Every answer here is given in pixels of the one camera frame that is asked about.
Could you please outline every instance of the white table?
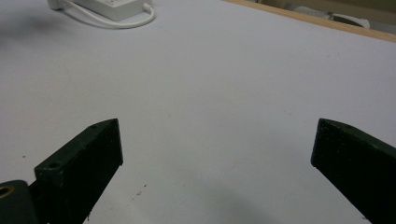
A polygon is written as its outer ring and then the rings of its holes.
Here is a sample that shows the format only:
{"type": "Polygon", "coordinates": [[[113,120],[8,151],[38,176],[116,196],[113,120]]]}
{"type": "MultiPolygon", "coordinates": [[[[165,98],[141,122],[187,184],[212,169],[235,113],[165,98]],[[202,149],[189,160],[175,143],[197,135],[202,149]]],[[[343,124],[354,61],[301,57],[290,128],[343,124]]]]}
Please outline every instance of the white table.
{"type": "Polygon", "coordinates": [[[310,156],[319,118],[396,146],[396,44],[222,1],[154,6],[115,31],[2,1],[0,182],[33,182],[119,118],[124,165],[89,223],[368,223],[310,156]]]}

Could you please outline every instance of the power strip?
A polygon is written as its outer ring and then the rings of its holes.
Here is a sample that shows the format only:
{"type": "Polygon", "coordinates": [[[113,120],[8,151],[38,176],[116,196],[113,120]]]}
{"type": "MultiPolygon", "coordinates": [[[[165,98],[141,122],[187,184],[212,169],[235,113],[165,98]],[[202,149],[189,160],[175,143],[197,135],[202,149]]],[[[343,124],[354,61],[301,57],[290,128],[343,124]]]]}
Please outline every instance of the power strip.
{"type": "MultiPolygon", "coordinates": [[[[122,21],[144,11],[143,4],[152,6],[152,0],[71,0],[113,21],[122,21]]],[[[64,8],[62,0],[48,0],[52,9],[64,8]]]]}

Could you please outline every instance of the table surface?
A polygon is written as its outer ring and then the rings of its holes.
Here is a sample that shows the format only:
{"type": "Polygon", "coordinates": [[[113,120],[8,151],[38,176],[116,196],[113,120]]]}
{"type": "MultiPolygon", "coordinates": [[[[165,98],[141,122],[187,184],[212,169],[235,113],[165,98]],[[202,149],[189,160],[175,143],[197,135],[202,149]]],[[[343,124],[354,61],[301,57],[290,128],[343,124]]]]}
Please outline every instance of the table surface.
{"type": "Polygon", "coordinates": [[[154,7],[110,30],[2,1],[0,182],[119,118],[124,164],[89,223],[368,223],[310,155],[319,118],[396,146],[396,44],[223,1],[154,7]]]}

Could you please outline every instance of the power cord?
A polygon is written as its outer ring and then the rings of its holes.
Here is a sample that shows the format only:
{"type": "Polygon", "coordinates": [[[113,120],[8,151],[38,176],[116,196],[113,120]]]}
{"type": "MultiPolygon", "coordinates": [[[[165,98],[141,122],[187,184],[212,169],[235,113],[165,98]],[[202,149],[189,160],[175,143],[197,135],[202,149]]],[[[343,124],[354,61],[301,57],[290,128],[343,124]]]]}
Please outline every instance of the power cord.
{"type": "Polygon", "coordinates": [[[130,28],[135,28],[135,27],[138,27],[138,26],[146,25],[147,23],[151,22],[155,18],[154,8],[152,6],[150,6],[149,4],[147,4],[147,3],[143,4],[143,9],[145,11],[149,12],[149,17],[148,18],[146,18],[143,21],[139,21],[139,22],[135,22],[135,23],[120,23],[120,22],[103,20],[102,18],[99,18],[99,17],[93,15],[90,11],[88,11],[87,9],[77,5],[74,2],[67,1],[67,0],[64,1],[64,2],[67,5],[69,5],[70,7],[75,8],[76,10],[80,11],[84,15],[86,15],[89,18],[93,19],[94,21],[97,21],[97,22],[99,22],[99,23],[101,23],[103,25],[106,25],[106,26],[109,26],[109,27],[113,27],[113,28],[117,28],[117,29],[130,29],[130,28]]]}

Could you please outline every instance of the white power adapter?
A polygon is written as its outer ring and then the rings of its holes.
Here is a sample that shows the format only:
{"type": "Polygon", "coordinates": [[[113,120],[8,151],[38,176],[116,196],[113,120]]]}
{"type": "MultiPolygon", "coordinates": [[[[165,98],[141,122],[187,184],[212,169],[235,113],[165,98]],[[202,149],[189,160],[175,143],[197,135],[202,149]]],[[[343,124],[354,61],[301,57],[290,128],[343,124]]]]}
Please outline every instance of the white power adapter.
{"type": "Polygon", "coordinates": [[[104,25],[114,28],[134,28],[149,23],[155,17],[152,7],[152,0],[47,0],[52,9],[64,9],[64,5],[69,5],[104,25]],[[105,21],[89,11],[96,12],[113,21],[122,21],[144,11],[148,11],[150,16],[138,23],[117,23],[105,21]]]}

